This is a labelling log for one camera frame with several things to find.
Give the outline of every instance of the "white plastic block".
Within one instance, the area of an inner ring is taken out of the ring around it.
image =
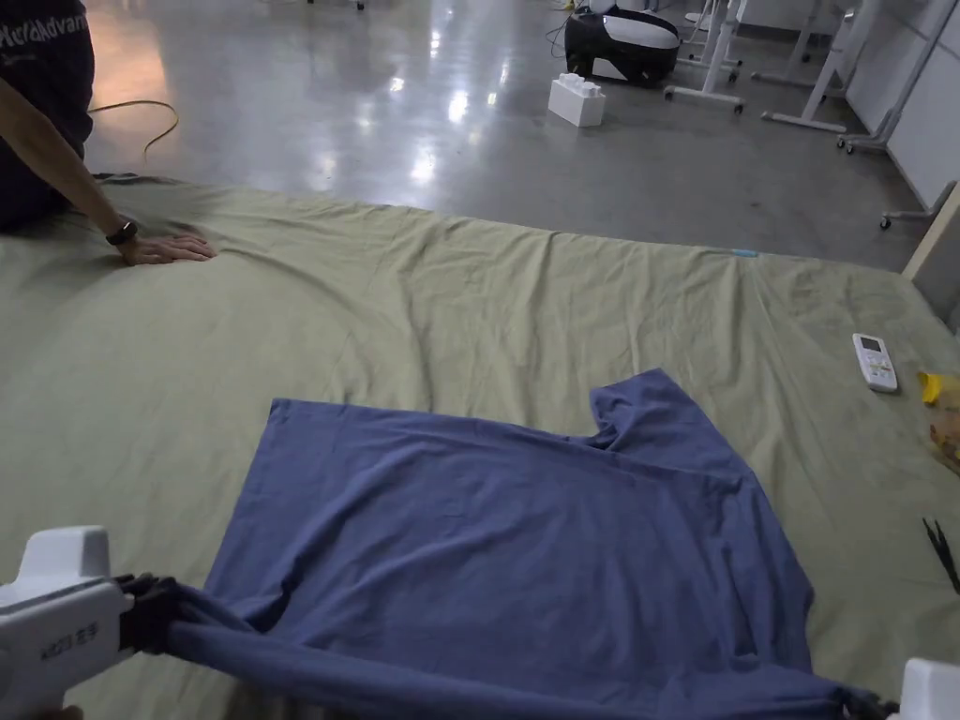
[[[600,85],[588,83],[574,73],[563,73],[550,86],[547,108],[578,128],[599,125],[607,96]]]
[[[901,720],[954,720],[960,708],[960,667],[912,658],[903,672]]]

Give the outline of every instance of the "yellow object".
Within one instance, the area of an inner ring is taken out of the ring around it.
[[[940,451],[938,459],[960,473],[960,377],[918,372],[924,403],[932,408],[930,440]]]
[[[143,165],[144,167],[146,167],[147,151],[150,150],[150,146],[153,145],[158,140],[162,140],[164,137],[169,135],[171,132],[173,132],[177,128],[177,125],[180,124],[180,114],[177,113],[176,108],[170,105],[170,103],[164,103],[160,100],[128,100],[126,103],[114,103],[112,105],[104,105],[100,108],[92,108],[87,112],[92,115],[94,112],[103,112],[104,110],[116,110],[117,108],[130,108],[135,105],[156,105],[159,108],[167,108],[168,110],[174,113],[173,124],[169,128],[167,128],[165,131],[157,135],[153,140],[151,140],[150,142],[148,142],[146,145],[143,146]]]

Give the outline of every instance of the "electrical cable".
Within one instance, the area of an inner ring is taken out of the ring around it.
[[[87,112],[92,115],[94,112],[103,112],[104,110],[115,110],[117,108],[131,108],[136,105],[155,105],[161,108],[167,108],[168,110],[174,113],[174,124],[171,125],[169,128],[167,128],[165,131],[161,132],[157,137],[155,137],[153,140],[151,140],[150,142],[148,142],[146,145],[143,146],[143,164],[146,165],[147,151],[150,150],[150,146],[153,145],[158,140],[162,140],[164,137],[169,135],[171,132],[173,132],[177,128],[177,125],[180,124],[180,114],[177,112],[176,108],[170,105],[170,103],[164,103],[160,100],[128,100],[126,103],[113,103],[112,105],[102,105],[98,108],[90,109]]]
[[[551,30],[550,32],[548,32],[548,33],[546,33],[546,34],[544,35],[544,37],[546,37],[546,38],[550,41],[550,55],[551,55],[551,57],[553,57],[553,58],[562,58],[562,57],[564,57],[564,55],[557,55],[557,38],[560,36],[560,33],[561,33],[561,32],[564,30],[564,28],[566,27],[566,23],[568,23],[568,22],[570,21],[570,18],[573,17],[573,14],[574,14],[576,11],[580,10],[580,9],[587,3],[587,1],[588,1],[588,0],[580,0],[580,2],[577,3],[577,7],[575,7],[572,11],[570,11],[570,14],[566,17],[566,19],[564,20],[564,22],[561,23],[561,25],[560,25],[559,28],[554,28],[553,30]],[[563,8],[555,8],[554,10],[557,10],[557,11],[561,11],[561,12],[562,12],[562,11],[563,11]]]

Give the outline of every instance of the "dark t-shirt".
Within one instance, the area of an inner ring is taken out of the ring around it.
[[[80,0],[0,0],[0,78],[80,156],[93,129],[93,47]],[[0,140],[0,227],[34,214],[50,190]]]

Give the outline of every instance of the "blue t-shirt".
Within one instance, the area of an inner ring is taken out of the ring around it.
[[[812,589],[661,371],[598,432],[278,400],[172,653],[370,717],[832,718]]]
[[[93,47],[80,0],[0,2],[0,78],[46,115],[84,154],[93,129]],[[0,228],[55,197],[0,139]]]

